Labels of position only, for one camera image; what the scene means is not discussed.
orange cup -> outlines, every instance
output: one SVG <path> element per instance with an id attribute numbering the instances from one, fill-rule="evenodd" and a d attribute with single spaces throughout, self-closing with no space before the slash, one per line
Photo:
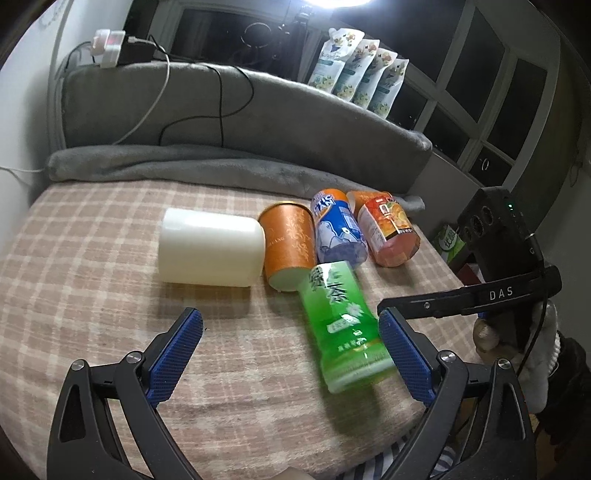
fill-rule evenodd
<path id="1" fill-rule="evenodd" d="M 277 291 L 296 291 L 316 265 L 312 213 L 296 202 L 279 202 L 263 210 L 265 276 Z"/>

striped fabric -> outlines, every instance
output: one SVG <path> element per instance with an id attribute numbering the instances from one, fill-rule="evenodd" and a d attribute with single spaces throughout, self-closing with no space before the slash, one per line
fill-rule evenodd
<path id="1" fill-rule="evenodd" d="M 396 457 L 400 454 L 406 442 L 407 436 L 404 435 L 399 442 L 393 443 L 387 450 L 377 454 L 371 460 L 338 475 L 336 480 L 380 480 L 388 468 L 394 463 L 394 460 L 396 460 Z M 456 452 L 451 446 L 446 445 L 431 476 L 447 472 L 452 467 L 455 458 Z"/>

green tea bottle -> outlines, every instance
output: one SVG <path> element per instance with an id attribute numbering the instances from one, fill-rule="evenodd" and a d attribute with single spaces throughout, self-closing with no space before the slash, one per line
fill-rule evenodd
<path id="1" fill-rule="evenodd" d="M 395 371 L 347 262 L 322 264 L 300 287 L 331 393 L 377 383 Z"/>

white plastic container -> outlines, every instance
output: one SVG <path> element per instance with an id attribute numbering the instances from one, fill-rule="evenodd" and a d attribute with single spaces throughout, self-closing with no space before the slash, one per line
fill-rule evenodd
<path id="1" fill-rule="evenodd" d="M 163 282 L 250 287 L 264 261 L 265 232 L 255 219 L 166 210 L 158 246 Z"/>

gray cushion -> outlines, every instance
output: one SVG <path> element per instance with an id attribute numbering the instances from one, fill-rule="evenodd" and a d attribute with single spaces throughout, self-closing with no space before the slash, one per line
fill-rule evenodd
<path id="1" fill-rule="evenodd" d="M 223 113 L 246 103 L 251 87 L 233 67 L 223 78 Z M 64 82 L 62 118 L 68 147 L 111 144 L 146 113 L 164 78 L 162 62 L 102 70 L 83 66 Z M 255 96 L 223 120 L 226 148 L 339 175 L 378 190 L 406 193 L 429 159 L 431 142 L 339 98 L 303 84 L 246 71 Z M 219 80 L 204 65 L 173 63 L 164 95 L 124 144 L 157 145 L 162 129 L 192 115 L 216 116 Z M 166 130 L 163 145 L 220 146 L 219 120 L 194 119 Z"/>

